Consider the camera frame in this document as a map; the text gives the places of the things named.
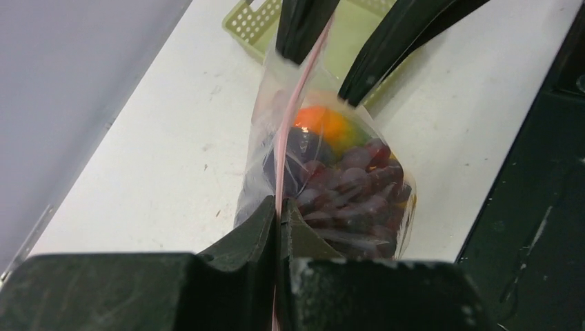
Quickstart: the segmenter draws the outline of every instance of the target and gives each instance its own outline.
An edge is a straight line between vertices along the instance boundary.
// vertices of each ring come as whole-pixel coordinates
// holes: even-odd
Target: grape
[[[388,184],[388,186],[386,186],[382,191],[379,191],[377,194],[383,198],[385,198],[385,200],[389,203],[394,203],[394,197],[393,197],[393,192],[394,192],[394,187],[401,185],[401,183],[390,183]]]
[[[375,224],[384,224],[390,216],[390,206],[384,198],[377,195],[360,203],[359,208],[365,213],[365,215],[370,217],[371,221]]]
[[[311,160],[303,165],[300,179],[303,183],[310,181],[325,170],[325,165],[317,160]]]
[[[339,179],[339,185],[335,190],[346,199],[358,200],[371,190],[372,182],[368,173],[359,168],[347,169]]]
[[[374,138],[364,146],[371,156],[371,162],[368,164],[369,168],[384,168],[388,164],[388,160],[392,151],[380,138]]]
[[[333,219],[326,212],[312,212],[303,217],[305,223],[314,229],[328,229],[333,227]]]
[[[314,174],[307,182],[308,188],[316,188],[318,190],[329,189],[330,182],[335,176],[336,170],[331,168],[325,168],[317,174]]]
[[[307,188],[297,197],[297,205],[301,213],[310,212],[315,209],[315,200],[321,192],[313,188]]]
[[[324,239],[329,246],[334,250],[338,251],[341,255],[347,259],[374,259],[375,257],[370,256],[367,250],[361,247],[356,247],[350,243],[340,242],[332,239]]]
[[[407,202],[410,198],[410,194],[413,192],[413,188],[407,183],[402,185],[396,185],[392,188],[392,198],[394,203]]]
[[[398,206],[393,206],[390,209],[390,218],[388,218],[388,221],[386,222],[386,227],[390,231],[398,233],[398,231],[400,230],[400,227],[402,225],[403,218],[404,218],[404,209],[402,209]]]
[[[340,184],[357,183],[368,176],[364,169],[349,168],[341,175],[339,179]]]
[[[341,176],[344,174],[343,170],[339,169],[331,169],[330,176],[328,178],[326,187],[328,190],[332,190],[339,185],[339,181],[341,181]]]
[[[384,168],[393,181],[402,181],[404,178],[404,169],[396,159],[389,159],[388,165]]]
[[[333,215],[335,227],[349,233],[368,234],[372,225],[364,212],[354,205],[347,205]]]
[[[322,194],[322,210],[334,210],[345,206],[348,201],[339,192],[334,190]]]
[[[349,168],[366,169],[371,160],[372,157],[367,149],[363,147],[352,147],[344,153],[339,162],[339,167],[343,170]]]
[[[396,247],[398,247],[398,243],[394,238],[389,238],[387,242],[376,245],[378,254],[383,259],[393,258],[394,254],[396,254]]]
[[[372,182],[372,191],[374,193],[382,191],[392,182],[392,177],[385,169],[374,169],[368,174]]]

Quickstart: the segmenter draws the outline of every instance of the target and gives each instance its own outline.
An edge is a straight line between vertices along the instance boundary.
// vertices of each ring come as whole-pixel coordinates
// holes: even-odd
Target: gray wall
[[[189,3],[0,1],[0,273],[37,227],[34,244]]]

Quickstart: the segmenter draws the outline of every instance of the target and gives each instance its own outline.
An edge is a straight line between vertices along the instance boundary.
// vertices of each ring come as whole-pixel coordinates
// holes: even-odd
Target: plastic bag
[[[337,98],[340,82],[311,61],[321,53],[317,41],[301,66],[267,54],[235,225],[266,196],[280,195],[275,155],[284,136],[282,196],[296,201],[305,222],[348,258],[398,258],[408,243],[415,182],[365,108]]]

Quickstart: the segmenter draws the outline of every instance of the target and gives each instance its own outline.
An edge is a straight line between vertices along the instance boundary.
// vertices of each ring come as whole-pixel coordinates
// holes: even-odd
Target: white table
[[[193,1],[33,254],[197,252],[230,231],[261,78],[221,29],[235,2]],[[581,2],[491,0],[376,116],[417,180],[405,258],[454,261]]]

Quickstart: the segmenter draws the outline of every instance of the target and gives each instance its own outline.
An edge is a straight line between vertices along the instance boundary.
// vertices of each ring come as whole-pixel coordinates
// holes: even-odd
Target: green basket
[[[344,78],[347,75],[357,53],[394,2],[395,0],[341,0],[339,2],[325,56],[325,67],[329,72],[337,78]],[[224,19],[224,29],[244,47],[252,58],[260,63],[264,60],[266,48],[277,31],[281,4],[281,0],[265,0],[254,11],[248,2],[242,0]],[[370,109],[380,100],[383,92],[390,85],[392,76],[385,79],[366,98],[364,102],[366,108]]]

